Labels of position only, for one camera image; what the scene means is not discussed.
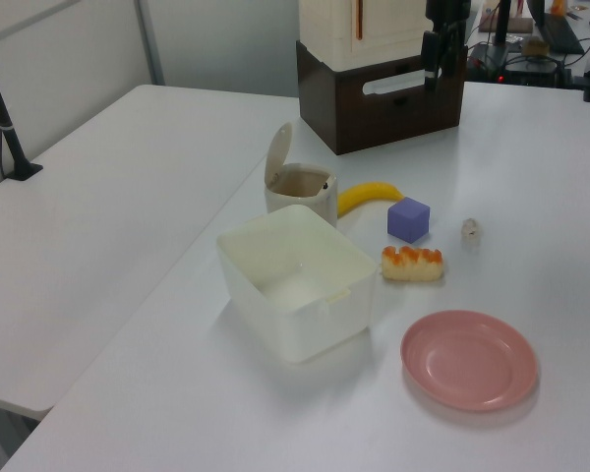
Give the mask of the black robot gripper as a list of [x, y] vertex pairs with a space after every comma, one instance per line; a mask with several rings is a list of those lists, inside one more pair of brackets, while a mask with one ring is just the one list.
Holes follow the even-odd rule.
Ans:
[[467, 1], [427, 0], [425, 15], [433, 23], [434, 30], [441, 30], [442, 38], [441, 44], [436, 32], [425, 31], [422, 39], [425, 89], [433, 90], [439, 78], [440, 47], [442, 76], [452, 77], [455, 73], [458, 56], [464, 45]]

